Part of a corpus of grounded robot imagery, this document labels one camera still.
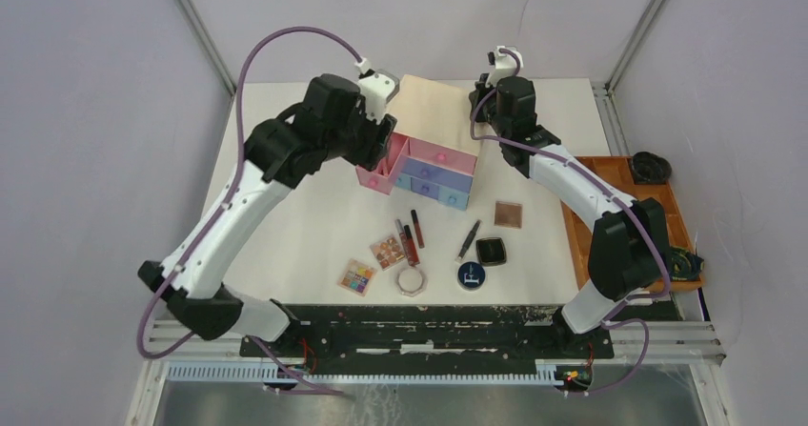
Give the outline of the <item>pastel wooden drawer chest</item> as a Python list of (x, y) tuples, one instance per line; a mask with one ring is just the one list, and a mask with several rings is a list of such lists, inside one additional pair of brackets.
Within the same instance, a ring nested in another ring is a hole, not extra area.
[(469, 133), (468, 94), (457, 86), (406, 75), (388, 114), (397, 120), (394, 133), (410, 138), (410, 156), (394, 189), (465, 211), (481, 150)]

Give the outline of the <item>black makeup pen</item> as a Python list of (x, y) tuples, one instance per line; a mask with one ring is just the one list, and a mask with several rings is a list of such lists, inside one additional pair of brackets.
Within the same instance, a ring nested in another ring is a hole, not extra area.
[(481, 223), (482, 223), (482, 221), (480, 219), (477, 219), (477, 221), (474, 223), (472, 228), (466, 234), (466, 236), (465, 236), (465, 238), (464, 238), (464, 240), (463, 240), (463, 242), (462, 242), (462, 244), (460, 246), (460, 249), (458, 250), (458, 254), (455, 257), (455, 262), (456, 263), (461, 263), (463, 261), (466, 253), (469, 251), (469, 249), (471, 248), (473, 242), (475, 241), (475, 238), (477, 236), (477, 233), (479, 231)]

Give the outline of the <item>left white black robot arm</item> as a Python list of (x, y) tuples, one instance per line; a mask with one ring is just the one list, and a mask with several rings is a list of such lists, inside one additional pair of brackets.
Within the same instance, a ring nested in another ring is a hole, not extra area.
[(228, 289), (225, 273), (265, 217), (324, 163), (342, 158), (377, 168), (396, 125), (387, 105), (398, 91), (398, 79), (381, 71), (356, 82), (329, 73), (313, 78), (301, 101), (253, 128), (208, 213), (172, 254), (145, 261), (140, 280), (204, 340), (233, 332), (262, 339), (276, 355), (292, 354), (300, 332), (290, 313), (273, 299)]

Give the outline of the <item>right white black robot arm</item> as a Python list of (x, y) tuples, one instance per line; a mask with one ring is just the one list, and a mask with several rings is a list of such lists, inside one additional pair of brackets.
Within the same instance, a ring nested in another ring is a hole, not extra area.
[(666, 214), (653, 198), (640, 200), (595, 175), (537, 121), (535, 85), (521, 76), (494, 81), (484, 73), (469, 95), (473, 125), (492, 129), (506, 163), (554, 193), (586, 225), (592, 239), (589, 278), (553, 319), (553, 350), (574, 357), (588, 333), (609, 322), (627, 302), (651, 299), (660, 281), (668, 292), (671, 246)]

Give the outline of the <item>pink drawer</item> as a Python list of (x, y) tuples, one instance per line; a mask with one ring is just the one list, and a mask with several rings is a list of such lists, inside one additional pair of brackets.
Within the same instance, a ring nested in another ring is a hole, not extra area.
[(355, 167), (359, 184), (377, 193), (389, 195), (410, 156), (410, 138), (400, 133), (391, 137), (387, 155), (375, 169), (368, 171)]

